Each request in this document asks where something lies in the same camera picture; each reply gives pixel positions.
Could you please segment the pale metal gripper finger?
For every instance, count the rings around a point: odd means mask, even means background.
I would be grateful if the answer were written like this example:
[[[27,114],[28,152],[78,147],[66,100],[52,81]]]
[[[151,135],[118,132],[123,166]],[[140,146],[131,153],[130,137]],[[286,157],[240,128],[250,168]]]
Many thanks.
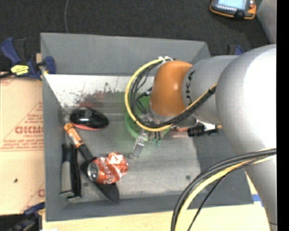
[[[140,156],[142,149],[144,147],[145,143],[145,135],[140,134],[134,144],[134,147],[132,149],[132,152],[129,155],[129,158],[136,159]]]

